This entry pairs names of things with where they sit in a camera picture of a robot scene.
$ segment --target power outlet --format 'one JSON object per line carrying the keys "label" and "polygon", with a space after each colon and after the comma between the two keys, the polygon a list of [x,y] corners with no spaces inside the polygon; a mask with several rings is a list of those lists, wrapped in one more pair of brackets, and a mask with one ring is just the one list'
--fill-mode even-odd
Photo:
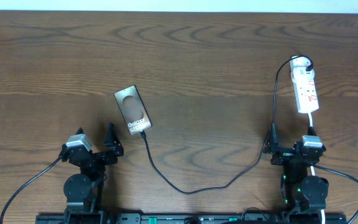
{"label": "power outlet", "polygon": [[310,63],[310,60],[305,57],[296,58],[290,62],[291,79],[299,113],[311,113],[319,108],[313,80],[314,70],[306,71]]}
{"label": "power outlet", "polygon": [[314,80],[298,81],[293,87],[299,113],[311,113],[319,108]]}

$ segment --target white cable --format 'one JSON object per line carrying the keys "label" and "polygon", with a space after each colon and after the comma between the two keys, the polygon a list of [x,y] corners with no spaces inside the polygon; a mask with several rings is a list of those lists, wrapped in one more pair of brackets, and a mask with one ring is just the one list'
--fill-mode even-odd
{"label": "white cable", "polygon": [[313,127],[313,118],[311,117],[311,113],[308,113],[309,115],[309,127]]}
{"label": "white cable", "polygon": [[[316,173],[314,172],[314,167],[313,166],[310,166],[310,173],[311,173],[311,175],[316,175]],[[324,212],[324,209],[321,209],[321,224],[326,224],[326,214]]]}
{"label": "white cable", "polygon": [[314,172],[314,167],[310,167],[310,172],[311,172],[311,175],[316,175],[316,173]]}
{"label": "white cable", "polygon": [[326,214],[324,213],[324,209],[321,209],[321,224],[326,224]]}

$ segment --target black cable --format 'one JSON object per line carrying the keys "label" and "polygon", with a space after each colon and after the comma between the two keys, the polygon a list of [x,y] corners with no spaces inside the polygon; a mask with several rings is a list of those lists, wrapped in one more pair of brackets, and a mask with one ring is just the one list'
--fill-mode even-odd
{"label": "black cable", "polygon": [[154,165],[152,156],[150,154],[150,149],[149,149],[149,145],[147,144],[147,140],[146,140],[146,134],[144,133],[144,131],[140,132],[140,135],[142,135],[142,138],[146,144],[146,150],[147,150],[147,154],[149,155],[149,160],[150,163],[153,167],[153,169],[159,174],[159,176],[161,176],[162,179],[164,179],[166,181],[166,183],[168,183],[173,189],[175,189],[177,192],[181,193],[181,194],[185,194],[185,195],[191,195],[191,194],[197,194],[199,192],[203,192],[206,190],[222,190],[222,189],[226,189],[228,188],[230,185],[232,185],[238,178],[240,178],[241,176],[243,176],[244,174],[248,173],[250,170],[252,170],[260,161],[260,158],[262,157],[262,153],[264,150],[265,145],[267,144],[267,140],[269,138],[270,135],[270,129],[267,131],[266,137],[264,139],[264,142],[262,144],[262,148],[260,150],[260,154],[258,157],[258,160],[256,161],[256,163],[254,165],[252,165],[250,168],[246,169],[245,171],[241,172],[239,175],[237,175],[234,179],[232,179],[228,184],[226,184],[225,186],[222,187],[207,187],[204,189],[199,189],[199,190],[195,190],[192,192],[185,192],[180,190],[179,188],[177,188],[173,183],[171,183],[167,178],[165,178],[165,176],[156,168],[156,166]]}
{"label": "black cable", "polygon": [[[322,167],[322,166],[313,164],[313,163],[307,161],[307,160],[302,156],[302,154],[301,154],[300,151],[297,151],[296,153],[301,157],[301,159],[303,160],[303,162],[306,163],[306,164],[308,164],[309,166],[313,166],[313,167],[315,167],[315,168],[317,168],[317,169],[321,169],[321,170],[324,170],[324,171],[327,171],[327,172],[331,172],[331,173],[336,174],[336,175],[340,175],[340,176],[342,176],[342,177],[346,177],[346,178],[351,179],[351,180],[353,180],[354,182],[358,183],[358,179],[352,177],[352,176],[349,175],[349,174],[344,174],[344,173],[339,172],[339,171],[336,171],[336,170],[328,169],[328,168],[325,168],[325,167]],[[357,209],[356,213],[353,215],[353,217],[347,222],[347,224],[351,224],[351,223],[357,218],[357,216],[358,216],[358,209]]]}
{"label": "black cable", "polygon": [[310,61],[310,65],[307,66],[306,71],[311,71],[313,69],[313,61],[305,55],[298,55],[296,57],[293,57],[291,59],[288,59],[286,62],[284,62],[284,64],[282,64],[282,66],[280,66],[280,68],[278,69],[277,73],[276,73],[276,82],[274,84],[274,93],[273,93],[273,120],[272,123],[274,123],[275,121],[275,114],[276,114],[276,92],[277,92],[277,80],[278,80],[278,74],[280,73],[280,70],[284,67],[284,65],[286,65],[288,62],[291,62],[294,59],[300,58],[300,57],[305,57],[307,59],[309,59]]}
{"label": "black cable", "polygon": [[37,174],[35,177],[31,178],[29,181],[27,181],[25,184],[23,184],[22,187],[20,187],[18,190],[16,190],[16,192],[12,195],[11,199],[9,199],[6,202],[6,205],[4,207],[4,209],[2,210],[1,216],[0,216],[0,224],[3,224],[4,221],[4,215],[5,212],[8,208],[8,206],[11,204],[11,202],[13,201],[13,199],[29,184],[31,184],[33,181],[35,181],[38,177],[40,177],[42,174],[46,173],[48,170],[50,170],[50,168],[52,168],[54,165],[56,165],[57,162],[59,162],[60,158],[57,158],[53,163],[51,163],[46,169],[44,169],[41,173]]}
{"label": "black cable", "polygon": [[262,213],[262,211],[259,209],[259,208],[257,208],[257,207],[250,207],[250,208],[247,208],[243,213],[242,213],[242,215],[241,215],[241,220],[243,220],[243,218],[245,218],[245,214],[246,213],[248,213],[248,211],[249,210],[251,210],[251,209],[254,209],[254,210],[258,210],[259,211],[259,213],[266,219],[266,221],[268,221],[269,219],[265,216],[265,214],[263,214]]}

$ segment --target wooden table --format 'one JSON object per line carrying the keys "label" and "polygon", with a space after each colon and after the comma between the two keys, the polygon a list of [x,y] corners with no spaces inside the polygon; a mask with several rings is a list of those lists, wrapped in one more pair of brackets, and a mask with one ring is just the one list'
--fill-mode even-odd
{"label": "wooden table", "polygon": [[[137,85],[154,123],[147,135],[156,166],[175,185],[220,186],[256,161],[275,73],[296,54],[315,64],[314,126],[328,149],[319,164],[358,178],[358,15],[0,11],[0,213],[80,126],[95,151],[105,150],[110,121],[125,149],[107,170],[103,200],[110,208],[284,207],[282,168],[270,165],[270,155],[226,190],[177,193],[150,166],[141,137],[129,135],[113,93]],[[289,66],[279,78],[277,109],[280,139],[291,146],[308,118],[296,112]],[[63,185],[75,173],[58,163],[15,198],[6,223],[61,213]],[[358,185],[317,174],[330,183],[327,211],[350,218]]]}

